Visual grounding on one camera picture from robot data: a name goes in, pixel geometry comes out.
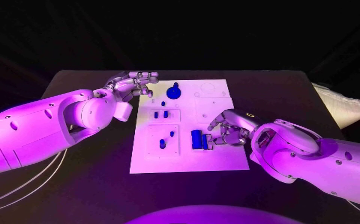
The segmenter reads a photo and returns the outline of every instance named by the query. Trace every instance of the dark table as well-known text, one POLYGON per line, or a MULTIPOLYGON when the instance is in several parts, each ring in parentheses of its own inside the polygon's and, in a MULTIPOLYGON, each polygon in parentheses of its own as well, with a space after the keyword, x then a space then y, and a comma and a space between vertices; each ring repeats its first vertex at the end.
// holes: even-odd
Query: dark table
MULTIPOLYGON (((101 88, 116 73, 61 71, 44 98, 77 89, 101 88)), ((161 80, 221 78, 227 80, 236 108, 248 109, 268 121, 282 118, 324 137, 344 138, 302 72, 159 71, 161 80)), ((123 223, 156 210, 195 204, 256 208, 307 223, 360 222, 360 212, 346 200, 326 194, 302 180, 294 184, 279 182, 250 160, 250 170, 129 174, 139 98, 130 103, 129 122, 115 119, 97 135, 71 147, 48 184, 0 210, 3 223, 123 223)), ((44 169, 49 161, 0 174, 2 195, 44 169)), ((35 189, 49 174, 3 204, 35 189)))

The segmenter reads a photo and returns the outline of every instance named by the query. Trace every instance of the white board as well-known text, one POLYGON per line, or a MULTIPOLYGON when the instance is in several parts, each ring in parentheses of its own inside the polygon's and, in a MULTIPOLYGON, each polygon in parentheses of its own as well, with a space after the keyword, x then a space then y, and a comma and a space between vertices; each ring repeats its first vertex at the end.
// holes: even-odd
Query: white board
POLYGON ((233 109, 226 80, 178 80, 149 84, 154 98, 142 96, 133 141, 130 173, 165 173, 249 169, 243 147, 214 146, 213 150, 193 150, 191 131, 220 136, 220 128, 207 131, 213 119, 233 109), (182 91, 175 100, 167 90, 178 82, 182 91), (167 147, 159 148, 165 139, 167 147))

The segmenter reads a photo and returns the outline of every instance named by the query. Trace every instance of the white fabric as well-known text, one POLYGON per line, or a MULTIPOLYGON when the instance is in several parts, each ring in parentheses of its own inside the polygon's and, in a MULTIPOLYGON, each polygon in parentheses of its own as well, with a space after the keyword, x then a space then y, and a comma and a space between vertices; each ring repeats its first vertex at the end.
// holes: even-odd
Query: white fabric
POLYGON ((313 84, 340 129, 360 120, 360 100, 347 98, 327 87, 313 84))

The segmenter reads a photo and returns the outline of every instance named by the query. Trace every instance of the robotic arm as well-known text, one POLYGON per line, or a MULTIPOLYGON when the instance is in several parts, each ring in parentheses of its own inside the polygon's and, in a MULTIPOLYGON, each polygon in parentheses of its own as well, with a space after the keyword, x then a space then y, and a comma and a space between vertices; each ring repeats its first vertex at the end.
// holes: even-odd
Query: robotic arm
POLYGON ((276 120, 263 123, 242 110, 226 110, 208 126, 221 125, 214 144, 252 142, 250 159, 285 183, 304 179, 326 193, 360 203, 360 144, 321 138, 304 127, 276 120))
POLYGON ((81 89, 2 112, 0 172, 49 158, 106 128, 113 117, 128 121, 128 101, 152 97, 148 83, 158 83, 158 73, 123 72, 94 91, 81 89))

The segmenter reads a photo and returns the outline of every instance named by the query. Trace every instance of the black backdrop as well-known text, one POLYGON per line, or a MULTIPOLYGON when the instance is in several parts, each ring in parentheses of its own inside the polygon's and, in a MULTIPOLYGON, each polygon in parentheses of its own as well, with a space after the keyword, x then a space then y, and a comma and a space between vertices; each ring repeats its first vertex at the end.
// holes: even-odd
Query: black backdrop
POLYGON ((347 96, 360 0, 2 0, 2 108, 74 70, 302 70, 347 96))

